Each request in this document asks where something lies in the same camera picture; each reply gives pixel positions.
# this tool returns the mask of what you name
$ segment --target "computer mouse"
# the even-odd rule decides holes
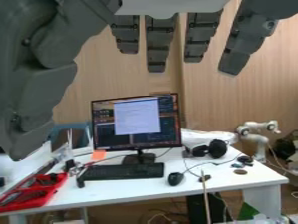
[[[170,173],[167,177],[167,183],[170,186],[176,186],[180,181],[183,180],[183,174],[182,173]]]

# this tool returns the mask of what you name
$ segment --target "monitor screen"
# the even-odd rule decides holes
[[[94,149],[180,146],[178,95],[91,102]]]

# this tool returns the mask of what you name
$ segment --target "desk leg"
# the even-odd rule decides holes
[[[9,224],[26,224],[25,215],[9,215],[7,220]]]
[[[87,208],[86,207],[81,208],[81,218],[83,220],[83,223],[89,224]]]
[[[268,218],[280,217],[280,185],[244,189],[243,199]]]

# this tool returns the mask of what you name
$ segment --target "monitor stand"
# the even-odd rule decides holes
[[[154,163],[155,154],[154,153],[143,153],[141,149],[137,150],[137,154],[131,154],[125,156],[122,164],[143,164],[143,163]]]

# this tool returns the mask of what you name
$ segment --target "red tray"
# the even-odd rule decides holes
[[[13,201],[6,203],[5,205],[0,206],[0,212],[10,212],[15,210],[29,209],[43,206],[49,200],[51,199],[57,189],[62,186],[63,182],[66,181],[67,174],[61,173],[57,175],[57,183],[50,186],[42,186],[39,181],[49,181],[49,175],[38,174],[33,176],[34,182],[29,188],[21,188],[23,183],[29,180],[22,181],[15,189],[7,192],[0,198],[0,205],[1,203],[13,195],[17,195]]]

